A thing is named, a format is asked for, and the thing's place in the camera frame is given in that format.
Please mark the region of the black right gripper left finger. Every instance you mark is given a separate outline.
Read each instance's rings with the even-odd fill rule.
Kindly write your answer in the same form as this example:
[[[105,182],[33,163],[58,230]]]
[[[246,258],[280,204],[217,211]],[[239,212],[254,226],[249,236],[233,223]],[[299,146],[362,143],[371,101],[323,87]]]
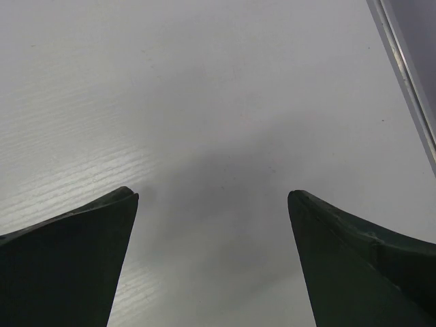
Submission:
[[[1,325],[106,326],[138,201],[120,187],[1,235]]]

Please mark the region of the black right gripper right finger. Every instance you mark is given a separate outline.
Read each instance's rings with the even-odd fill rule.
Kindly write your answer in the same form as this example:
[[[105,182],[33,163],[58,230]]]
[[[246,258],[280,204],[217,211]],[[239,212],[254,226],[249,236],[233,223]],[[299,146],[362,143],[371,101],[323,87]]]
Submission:
[[[307,191],[287,197],[318,326],[434,326],[435,245],[349,214]]]

